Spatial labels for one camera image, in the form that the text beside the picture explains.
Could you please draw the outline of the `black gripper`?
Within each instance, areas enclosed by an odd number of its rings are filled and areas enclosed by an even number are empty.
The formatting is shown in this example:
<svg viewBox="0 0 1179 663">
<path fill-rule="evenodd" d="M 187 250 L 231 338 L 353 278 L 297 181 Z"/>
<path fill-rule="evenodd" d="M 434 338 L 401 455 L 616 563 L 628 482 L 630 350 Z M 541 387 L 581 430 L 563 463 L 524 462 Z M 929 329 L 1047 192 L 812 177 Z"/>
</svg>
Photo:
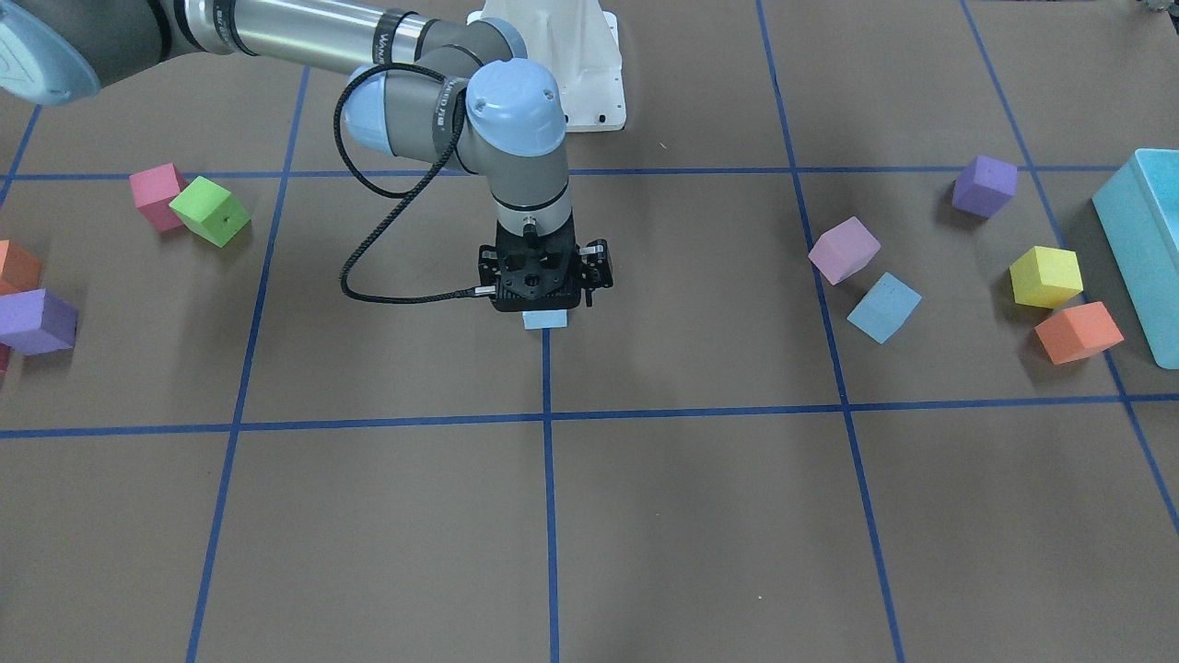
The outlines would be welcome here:
<svg viewBox="0 0 1179 663">
<path fill-rule="evenodd" d="M 477 297 L 501 313 L 569 310 L 593 306 L 593 293 L 614 285 L 606 239 L 577 243 L 577 218 L 540 235 L 534 223 L 513 232 L 496 228 L 496 242 L 481 245 Z"/>
</svg>

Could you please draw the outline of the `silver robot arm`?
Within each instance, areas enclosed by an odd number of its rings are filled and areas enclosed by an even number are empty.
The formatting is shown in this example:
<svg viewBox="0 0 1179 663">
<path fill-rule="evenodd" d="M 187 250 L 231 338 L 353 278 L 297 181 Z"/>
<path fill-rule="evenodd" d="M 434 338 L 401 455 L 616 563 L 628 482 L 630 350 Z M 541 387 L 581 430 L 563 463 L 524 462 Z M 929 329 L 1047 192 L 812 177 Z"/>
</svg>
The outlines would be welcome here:
<svg viewBox="0 0 1179 663">
<path fill-rule="evenodd" d="M 60 106 L 189 53 L 270 55 L 349 76 L 332 139 L 355 180 L 394 201 L 358 260 L 443 169 L 483 176 L 496 242 L 480 283 L 429 297 L 489 298 L 501 313 L 592 306 L 613 285 L 605 239 L 577 243 L 556 79 L 503 18 L 467 25 L 355 1 L 5 1 L 4 88 Z"/>
</svg>

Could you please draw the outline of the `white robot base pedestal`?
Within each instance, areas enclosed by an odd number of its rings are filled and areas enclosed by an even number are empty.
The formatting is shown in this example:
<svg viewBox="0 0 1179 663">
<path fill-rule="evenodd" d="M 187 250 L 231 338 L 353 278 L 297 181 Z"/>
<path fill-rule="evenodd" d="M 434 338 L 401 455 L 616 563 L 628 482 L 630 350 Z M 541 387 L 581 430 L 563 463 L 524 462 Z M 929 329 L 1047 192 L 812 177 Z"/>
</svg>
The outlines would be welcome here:
<svg viewBox="0 0 1179 663">
<path fill-rule="evenodd" d="M 615 132 L 625 127 L 623 47 L 618 20 L 598 1 L 485 1 L 468 13 L 501 18 L 518 29 L 527 58 L 556 81 L 566 130 Z"/>
</svg>

